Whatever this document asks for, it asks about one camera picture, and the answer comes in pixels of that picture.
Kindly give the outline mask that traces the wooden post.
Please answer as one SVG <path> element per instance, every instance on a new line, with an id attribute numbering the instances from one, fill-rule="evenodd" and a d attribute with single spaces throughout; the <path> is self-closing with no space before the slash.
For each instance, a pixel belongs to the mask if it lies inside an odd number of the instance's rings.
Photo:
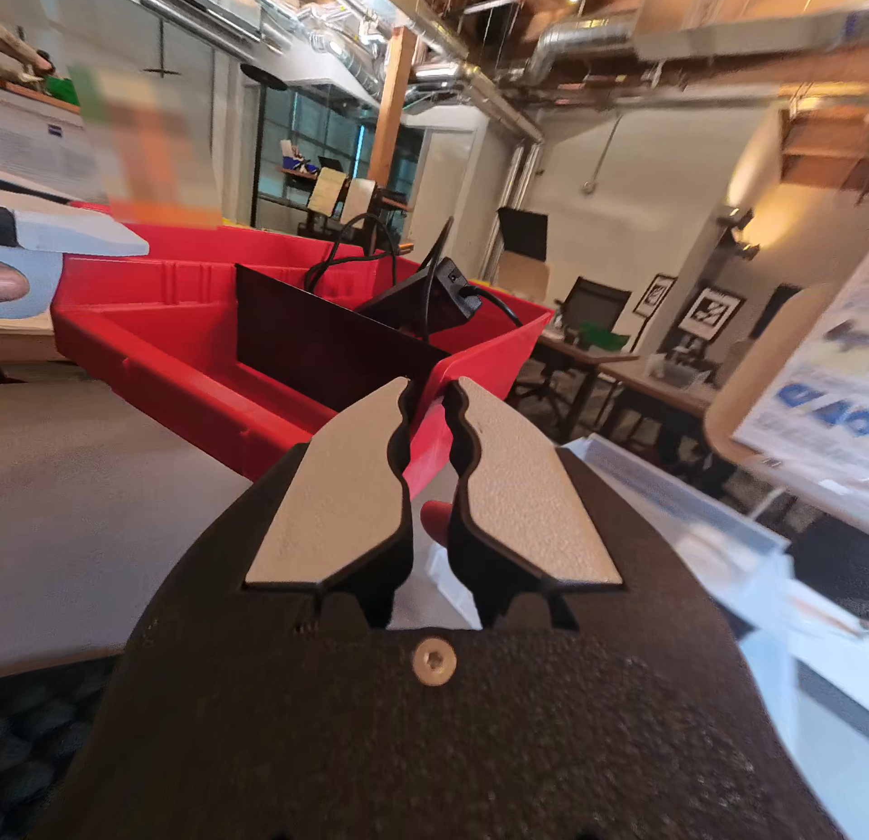
<path id="1" fill-rule="evenodd" d="M 407 27 L 397 27 L 388 46 L 386 75 L 367 172 L 367 179 L 381 188 L 388 183 L 395 155 L 416 41 L 416 35 Z"/>

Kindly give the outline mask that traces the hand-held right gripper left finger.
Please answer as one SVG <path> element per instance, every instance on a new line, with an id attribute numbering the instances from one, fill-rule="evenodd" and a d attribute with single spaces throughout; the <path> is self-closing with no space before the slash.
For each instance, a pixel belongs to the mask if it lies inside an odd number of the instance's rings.
<path id="1" fill-rule="evenodd" d="M 404 471 L 413 382 L 399 376 L 339 412 L 311 439 L 246 572 L 249 589 L 319 603 L 351 595 L 387 628 L 414 564 Z"/>

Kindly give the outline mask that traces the whiteboard easel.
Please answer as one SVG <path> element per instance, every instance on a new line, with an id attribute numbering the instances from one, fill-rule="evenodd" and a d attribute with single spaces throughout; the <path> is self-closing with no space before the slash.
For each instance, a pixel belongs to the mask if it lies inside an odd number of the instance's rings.
<path id="1" fill-rule="evenodd" d="M 341 225 L 347 225 L 357 216 L 368 213 L 377 183 L 367 178 L 352 178 L 345 194 L 340 216 Z"/>
<path id="2" fill-rule="evenodd" d="M 321 167 L 307 203 L 308 212 L 327 218 L 333 216 L 346 182 L 342 171 Z"/>

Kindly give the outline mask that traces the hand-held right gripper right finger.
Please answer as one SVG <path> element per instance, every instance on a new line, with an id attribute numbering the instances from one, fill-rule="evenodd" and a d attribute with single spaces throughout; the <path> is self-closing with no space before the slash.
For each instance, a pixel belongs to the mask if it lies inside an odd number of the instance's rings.
<path id="1" fill-rule="evenodd" d="M 482 628 L 527 595 L 573 628 L 567 597 L 625 584 L 557 447 L 469 377 L 449 384 L 443 406 L 458 479 L 446 548 Z"/>

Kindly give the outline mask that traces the black monitor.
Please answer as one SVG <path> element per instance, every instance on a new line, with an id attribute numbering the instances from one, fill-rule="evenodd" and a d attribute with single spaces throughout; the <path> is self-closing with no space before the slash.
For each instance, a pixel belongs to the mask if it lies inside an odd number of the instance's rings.
<path id="1" fill-rule="evenodd" d="M 548 258 L 549 216 L 501 206 L 497 210 L 503 249 L 528 259 Z"/>

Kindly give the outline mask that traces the black divider panel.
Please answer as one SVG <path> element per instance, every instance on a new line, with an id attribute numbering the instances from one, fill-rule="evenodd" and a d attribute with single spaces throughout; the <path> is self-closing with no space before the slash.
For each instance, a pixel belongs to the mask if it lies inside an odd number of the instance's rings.
<path id="1" fill-rule="evenodd" d="M 236 359 L 334 412 L 399 377 L 419 398 L 449 356 L 272 276 L 234 269 Z"/>

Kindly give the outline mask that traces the silver air duct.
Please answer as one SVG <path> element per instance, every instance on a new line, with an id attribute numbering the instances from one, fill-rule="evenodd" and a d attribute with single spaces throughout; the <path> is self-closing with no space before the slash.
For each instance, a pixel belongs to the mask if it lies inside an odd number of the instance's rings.
<path id="1" fill-rule="evenodd" d="M 817 14 L 641 31 L 626 19 L 562 21 L 541 36 L 519 83 L 540 85 L 563 59 L 634 57 L 643 64 L 831 52 L 867 43 L 867 4 Z"/>

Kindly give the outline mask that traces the black office chair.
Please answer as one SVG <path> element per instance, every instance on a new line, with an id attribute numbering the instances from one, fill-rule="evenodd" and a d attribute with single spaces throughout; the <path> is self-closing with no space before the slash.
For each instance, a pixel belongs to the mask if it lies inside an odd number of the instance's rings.
<path id="1" fill-rule="evenodd" d="M 567 298 L 558 303 L 564 342 L 583 349 L 620 352 L 628 337 L 616 334 L 614 327 L 631 296 L 631 291 L 579 277 Z"/>

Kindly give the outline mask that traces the framed black picture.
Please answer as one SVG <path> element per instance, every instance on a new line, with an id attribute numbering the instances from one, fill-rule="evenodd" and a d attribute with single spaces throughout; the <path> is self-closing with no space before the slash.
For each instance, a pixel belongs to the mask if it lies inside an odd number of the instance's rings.
<path id="1" fill-rule="evenodd" d="M 679 319 L 676 330 L 705 344 L 712 344 L 740 312 L 744 296 L 717 286 L 705 286 Z"/>
<path id="2" fill-rule="evenodd" d="M 676 281 L 676 276 L 657 273 L 635 304 L 633 314 L 644 320 L 652 318 L 667 299 Z"/>

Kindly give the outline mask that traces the clear plastic bin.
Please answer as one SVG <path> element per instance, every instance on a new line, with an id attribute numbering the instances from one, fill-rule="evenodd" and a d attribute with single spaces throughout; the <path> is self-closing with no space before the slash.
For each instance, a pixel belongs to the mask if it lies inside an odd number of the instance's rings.
<path id="1" fill-rule="evenodd" d="M 734 619 L 780 743 L 845 838 L 867 838 L 867 626 L 798 581 L 787 540 L 755 520 L 597 435 L 559 452 L 636 509 Z"/>

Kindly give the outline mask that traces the red plastic bin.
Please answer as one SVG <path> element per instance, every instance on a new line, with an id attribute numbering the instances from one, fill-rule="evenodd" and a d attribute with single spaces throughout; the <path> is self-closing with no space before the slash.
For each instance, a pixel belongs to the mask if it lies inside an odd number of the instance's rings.
<path id="1" fill-rule="evenodd" d="M 388 251 L 377 260 L 331 242 L 244 227 L 131 224 L 146 256 L 66 255 L 50 313 L 58 351 L 130 405 L 255 481 L 338 412 L 236 359 L 235 265 L 355 311 L 418 264 Z M 449 459 L 440 399 L 469 377 L 504 400 L 552 310 L 498 290 L 466 324 L 428 340 L 449 354 L 408 408 L 416 498 Z"/>

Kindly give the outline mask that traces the black usb hub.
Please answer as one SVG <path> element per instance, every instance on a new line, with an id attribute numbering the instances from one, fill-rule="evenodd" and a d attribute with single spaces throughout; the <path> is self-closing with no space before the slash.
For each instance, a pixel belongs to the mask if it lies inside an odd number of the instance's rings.
<path id="1" fill-rule="evenodd" d="M 429 265 L 355 309 L 377 323 L 423 340 L 468 323 L 483 299 L 448 257 Z"/>

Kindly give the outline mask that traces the wooden desk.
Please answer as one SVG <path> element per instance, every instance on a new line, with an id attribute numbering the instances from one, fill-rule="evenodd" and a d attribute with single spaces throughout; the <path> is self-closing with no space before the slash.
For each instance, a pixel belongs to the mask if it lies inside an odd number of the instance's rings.
<path id="1" fill-rule="evenodd" d="M 639 361 L 618 364 L 607 373 L 616 380 L 617 393 L 597 434 L 615 441 L 625 417 L 634 415 L 636 422 L 621 441 L 632 452 L 665 468 L 683 461 L 684 443 L 694 459 L 708 458 L 703 418 L 716 395 L 713 389 L 677 389 L 647 374 Z"/>
<path id="2" fill-rule="evenodd" d="M 637 361 L 640 357 L 630 353 L 609 352 L 592 346 L 582 348 L 555 339 L 549 335 L 538 338 L 532 357 L 543 363 L 542 382 L 534 390 L 538 400 L 549 403 L 555 416 L 555 440 L 559 444 L 571 441 L 573 430 L 579 423 L 581 414 L 589 401 L 602 367 Z M 581 384 L 573 399 L 568 399 L 555 388 L 555 372 L 575 370 L 581 374 Z"/>

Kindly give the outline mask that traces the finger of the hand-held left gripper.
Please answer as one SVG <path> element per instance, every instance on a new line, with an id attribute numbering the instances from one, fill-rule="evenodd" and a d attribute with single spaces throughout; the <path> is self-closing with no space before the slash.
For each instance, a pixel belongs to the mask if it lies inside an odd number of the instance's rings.
<path id="1" fill-rule="evenodd" d="M 81 256 L 146 256 L 148 242 L 111 216 L 91 209 L 1 191 L 5 248 Z"/>

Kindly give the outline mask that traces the document stand with wooden board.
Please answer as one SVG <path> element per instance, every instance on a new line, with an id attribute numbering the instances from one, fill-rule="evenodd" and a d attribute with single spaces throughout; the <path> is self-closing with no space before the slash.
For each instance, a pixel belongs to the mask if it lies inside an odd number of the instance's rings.
<path id="1" fill-rule="evenodd" d="M 791 297 L 771 320 L 703 418 L 711 451 L 773 488 L 773 497 L 789 494 L 862 532 L 868 532 L 867 504 L 809 480 L 771 455 L 738 442 L 734 434 L 761 396 L 772 385 L 795 350 L 806 339 L 842 286 L 822 283 Z"/>

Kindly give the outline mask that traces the printed instruction sheet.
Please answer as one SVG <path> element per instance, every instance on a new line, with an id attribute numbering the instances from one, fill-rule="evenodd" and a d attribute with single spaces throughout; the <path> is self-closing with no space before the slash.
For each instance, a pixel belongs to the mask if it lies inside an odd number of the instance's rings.
<path id="1" fill-rule="evenodd" d="M 746 416 L 735 439 L 868 502 L 868 260 Z"/>

